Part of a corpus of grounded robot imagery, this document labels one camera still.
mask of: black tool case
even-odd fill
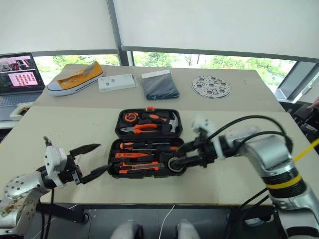
[[[148,115],[156,115],[159,119],[150,118]],[[178,125],[175,128],[175,132],[171,132],[172,126],[169,124],[169,120],[176,116]],[[132,131],[124,132],[121,129],[126,127],[134,127],[136,124],[156,124],[157,128],[143,128],[142,130],[156,130],[156,132],[147,132],[134,134]],[[174,157],[175,148],[180,147],[184,141],[179,138],[182,133],[182,124],[178,111],[171,109],[154,109],[153,107],[147,107],[146,109],[127,109],[123,110],[119,114],[119,118],[116,124],[115,133],[119,139],[115,140],[110,149],[108,164],[110,165],[108,172],[114,178],[130,178],[141,179],[144,177],[163,178],[167,176],[181,175],[185,169],[180,172],[173,172],[168,168],[168,161]],[[143,147],[139,146],[135,149],[146,150],[128,150],[123,149],[121,144],[128,142],[147,144]],[[118,158],[117,153],[142,153],[153,154],[149,156],[142,156],[138,158]],[[142,164],[139,166],[141,169],[131,169],[130,164]]]

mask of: white wire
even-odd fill
[[[39,231],[34,237],[32,237],[32,239],[35,239],[40,233],[41,233],[41,231]]]
[[[163,223],[161,224],[161,228],[160,228],[160,232],[159,232],[159,239],[160,239],[160,237],[161,237],[161,232],[162,232],[162,230],[163,230],[164,222],[165,222],[166,218],[168,217],[168,215],[171,213],[171,211],[173,211],[174,207],[175,207],[175,205],[173,205],[173,207],[171,208],[171,210],[170,210],[170,211],[168,212],[168,214],[165,216],[165,218],[164,218],[164,220],[163,220]]]

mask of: yellow ring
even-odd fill
[[[289,180],[288,182],[280,183],[280,184],[266,184],[266,187],[270,189],[288,188],[290,186],[295,185],[300,180],[302,180],[302,177],[298,174],[295,178],[293,178],[292,180]]]

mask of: metal bracket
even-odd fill
[[[50,207],[50,204],[37,204],[36,211],[49,214]],[[56,204],[52,205],[52,216],[62,218],[74,223],[86,223],[88,221],[89,216],[87,214],[84,214],[83,211],[84,210],[81,207],[77,210],[71,210]]]

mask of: open tool case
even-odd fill
[[[119,139],[110,149],[109,174],[114,178],[131,179],[183,174],[185,170],[173,172],[167,166],[184,143],[179,138],[182,130],[176,110],[147,107],[121,111],[115,128]]]

